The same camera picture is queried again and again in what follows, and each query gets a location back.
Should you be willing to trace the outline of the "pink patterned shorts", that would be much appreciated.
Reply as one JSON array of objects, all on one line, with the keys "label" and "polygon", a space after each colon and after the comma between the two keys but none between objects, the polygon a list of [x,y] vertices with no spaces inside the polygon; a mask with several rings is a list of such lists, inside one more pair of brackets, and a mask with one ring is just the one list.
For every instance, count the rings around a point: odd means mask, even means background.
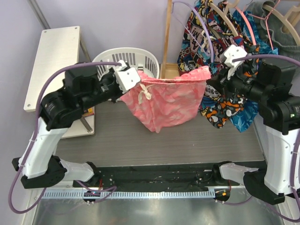
[{"label": "pink patterned shorts", "polygon": [[207,66],[173,79],[157,79],[138,72],[141,82],[123,95],[130,112],[151,132],[174,127],[193,119],[211,78]]}]

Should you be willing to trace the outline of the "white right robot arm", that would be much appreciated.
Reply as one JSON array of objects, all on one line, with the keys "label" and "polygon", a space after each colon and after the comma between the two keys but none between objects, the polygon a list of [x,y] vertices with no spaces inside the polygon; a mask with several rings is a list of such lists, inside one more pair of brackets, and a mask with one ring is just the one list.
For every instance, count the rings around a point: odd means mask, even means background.
[{"label": "white right robot arm", "polygon": [[272,55],[262,60],[254,78],[246,77],[242,68],[228,78],[229,69],[208,80],[208,84],[225,96],[240,94],[258,104],[266,168],[250,168],[225,161],[214,165],[212,181],[223,185],[232,180],[271,205],[283,203],[285,197],[300,194],[300,161],[296,142],[300,139],[300,99],[290,93],[297,62]]}]

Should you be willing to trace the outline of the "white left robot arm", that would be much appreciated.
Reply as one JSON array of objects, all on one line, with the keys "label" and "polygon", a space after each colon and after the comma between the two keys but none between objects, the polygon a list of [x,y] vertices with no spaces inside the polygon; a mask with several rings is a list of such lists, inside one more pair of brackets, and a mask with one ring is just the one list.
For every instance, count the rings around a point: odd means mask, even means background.
[{"label": "white left robot arm", "polygon": [[54,155],[57,144],[85,111],[107,100],[115,101],[140,81],[127,62],[108,62],[109,71],[99,77],[100,62],[64,67],[63,86],[51,93],[42,87],[36,104],[36,124],[28,147],[12,164],[25,189],[49,188],[61,181],[79,180],[95,187],[100,174],[92,162],[72,163]]}]

